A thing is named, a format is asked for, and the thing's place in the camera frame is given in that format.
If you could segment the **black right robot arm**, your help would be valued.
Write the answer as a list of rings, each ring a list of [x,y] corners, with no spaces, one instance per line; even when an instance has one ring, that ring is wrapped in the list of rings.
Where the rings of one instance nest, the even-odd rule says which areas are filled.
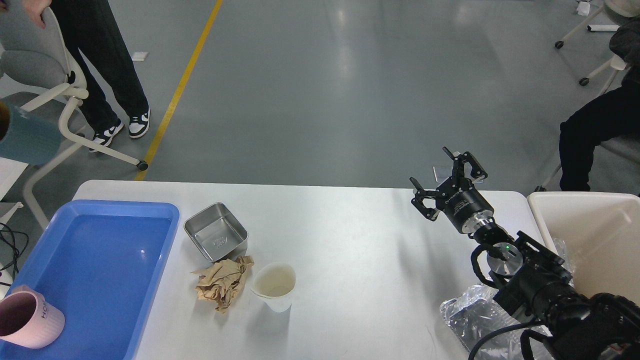
[[[411,177],[411,204],[428,220],[439,214],[458,233],[477,242],[471,253],[473,273],[482,284],[497,290],[494,301],[517,325],[493,331],[470,350],[476,357],[490,339],[521,330],[522,358],[534,359],[531,342],[541,343],[556,360],[598,360],[612,346],[621,346],[621,360],[639,358],[639,307],[624,296],[599,292],[578,293],[565,260],[523,231],[512,237],[494,219],[494,208],[476,189],[487,178],[471,152],[451,152],[451,175],[436,189],[427,190]]]

